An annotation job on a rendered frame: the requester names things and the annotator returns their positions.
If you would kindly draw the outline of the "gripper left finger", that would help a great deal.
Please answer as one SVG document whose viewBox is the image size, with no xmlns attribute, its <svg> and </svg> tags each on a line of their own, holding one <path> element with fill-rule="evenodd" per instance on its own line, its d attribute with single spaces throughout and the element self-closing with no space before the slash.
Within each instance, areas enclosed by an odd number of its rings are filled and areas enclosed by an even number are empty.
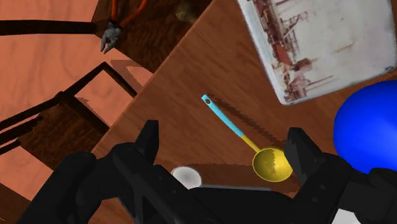
<svg viewBox="0 0 397 224">
<path fill-rule="evenodd" d="M 112 147 L 103 158 L 66 156 L 18 224 L 88 224 L 106 199 L 117 198 L 134 224 L 218 224 L 217 217 L 154 159 L 159 122 L 148 120 L 133 143 Z"/>
</svg>

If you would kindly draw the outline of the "blue ball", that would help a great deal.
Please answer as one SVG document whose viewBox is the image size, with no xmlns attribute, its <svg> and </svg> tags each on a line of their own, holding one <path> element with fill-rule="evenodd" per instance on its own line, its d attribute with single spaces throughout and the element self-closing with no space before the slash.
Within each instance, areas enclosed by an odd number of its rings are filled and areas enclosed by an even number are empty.
<svg viewBox="0 0 397 224">
<path fill-rule="evenodd" d="M 356 170 L 397 171 L 397 80 L 363 87 L 348 97 L 335 116 L 337 154 Z"/>
</svg>

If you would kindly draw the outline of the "dark wooden chair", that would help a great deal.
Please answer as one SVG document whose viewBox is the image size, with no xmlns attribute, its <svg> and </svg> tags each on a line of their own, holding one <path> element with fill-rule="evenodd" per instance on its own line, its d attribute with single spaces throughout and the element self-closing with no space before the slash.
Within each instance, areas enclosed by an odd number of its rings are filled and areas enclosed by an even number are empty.
<svg viewBox="0 0 397 224">
<path fill-rule="evenodd" d="M 53 98 L 0 122 L 0 155 L 21 146 L 51 169 L 68 154 L 90 152 L 109 130 L 75 95 L 101 71 L 107 72 L 131 97 L 137 92 L 103 62 Z"/>
</svg>

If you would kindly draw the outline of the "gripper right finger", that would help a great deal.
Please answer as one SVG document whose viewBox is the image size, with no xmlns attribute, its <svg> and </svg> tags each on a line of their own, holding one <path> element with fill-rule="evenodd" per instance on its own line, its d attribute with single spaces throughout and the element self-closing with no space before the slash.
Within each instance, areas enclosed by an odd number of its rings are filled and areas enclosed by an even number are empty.
<svg viewBox="0 0 397 224">
<path fill-rule="evenodd" d="M 323 153 L 301 128 L 292 127 L 284 154 L 302 187 L 286 224 L 331 224 L 338 209 L 361 224 L 397 224 L 397 172 L 353 169 L 343 158 Z"/>
</svg>

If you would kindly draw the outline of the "brown wooden table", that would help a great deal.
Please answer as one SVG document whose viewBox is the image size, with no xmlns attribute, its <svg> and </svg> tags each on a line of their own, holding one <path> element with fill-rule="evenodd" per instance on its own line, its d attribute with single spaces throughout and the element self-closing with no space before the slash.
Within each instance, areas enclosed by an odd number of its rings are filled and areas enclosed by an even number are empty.
<svg viewBox="0 0 397 224">
<path fill-rule="evenodd" d="M 147 84 L 94 148 L 105 156 L 136 140 L 144 123 L 159 122 L 155 162 L 171 170 L 189 165 L 205 181 L 266 186 L 286 195 L 298 190 L 290 177 L 271 183 L 252 168 L 254 151 L 203 102 L 207 94 L 260 148 L 282 148 L 288 129 L 300 127 L 327 153 L 334 153 L 333 124 L 342 103 L 381 76 L 292 105 L 281 104 L 261 63 L 237 0 L 212 0 Z"/>
</svg>

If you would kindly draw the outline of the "dark wooden table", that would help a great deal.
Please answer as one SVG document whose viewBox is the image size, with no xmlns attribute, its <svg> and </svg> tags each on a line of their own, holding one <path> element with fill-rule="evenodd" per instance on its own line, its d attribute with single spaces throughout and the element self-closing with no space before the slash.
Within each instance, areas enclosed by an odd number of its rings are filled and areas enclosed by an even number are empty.
<svg viewBox="0 0 397 224">
<path fill-rule="evenodd" d="M 121 22 L 146 4 L 119 35 L 115 49 L 155 72 L 212 0 L 118 0 Z"/>
</svg>

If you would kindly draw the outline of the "orange handled grey pliers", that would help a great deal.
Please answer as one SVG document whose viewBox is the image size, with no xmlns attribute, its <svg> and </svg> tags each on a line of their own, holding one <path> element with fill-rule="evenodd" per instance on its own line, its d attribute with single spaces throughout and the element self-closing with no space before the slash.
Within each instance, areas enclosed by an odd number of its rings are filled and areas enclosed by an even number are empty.
<svg viewBox="0 0 397 224">
<path fill-rule="evenodd" d="M 120 34 L 129 25 L 143 8 L 146 6 L 148 0 L 142 0 L 136 11 L 133 11 L 127 18 L 124 18 L 120 23 L 116 22 L 118 18 L 118 2 L 119 0 L 112 0 L 111 5 L 111 17 L 108 21 L 107 28 L 104 31 L 104 34 L 101 38 L 101 52 L 103 54 L 108 53 L 111 49 L 113 49 L 118 41 Z"/>
</svg>

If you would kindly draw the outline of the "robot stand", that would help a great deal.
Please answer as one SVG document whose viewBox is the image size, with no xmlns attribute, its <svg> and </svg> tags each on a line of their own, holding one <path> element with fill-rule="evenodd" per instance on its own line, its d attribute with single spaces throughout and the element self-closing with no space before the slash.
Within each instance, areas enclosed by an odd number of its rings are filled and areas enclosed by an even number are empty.
<svg viewBox="0 0 397 224">
<path fill-rule="evenodd" d="M 397 67 L 397 0 L 237 0 L 281 104 Z"/>
</svg>

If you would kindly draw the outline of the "white cup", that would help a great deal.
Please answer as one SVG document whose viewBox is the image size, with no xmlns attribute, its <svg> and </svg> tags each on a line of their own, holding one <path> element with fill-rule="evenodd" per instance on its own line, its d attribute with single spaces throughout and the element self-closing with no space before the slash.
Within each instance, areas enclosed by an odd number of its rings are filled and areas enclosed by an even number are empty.
<svg viewBox="0 0 397 224">
<path fill-rule="evenodd" d="M 197 170 L 189 166 L 179 166 L 171 174 L 187 189 L 202 186 L 202 177 Z"/>
</svg>

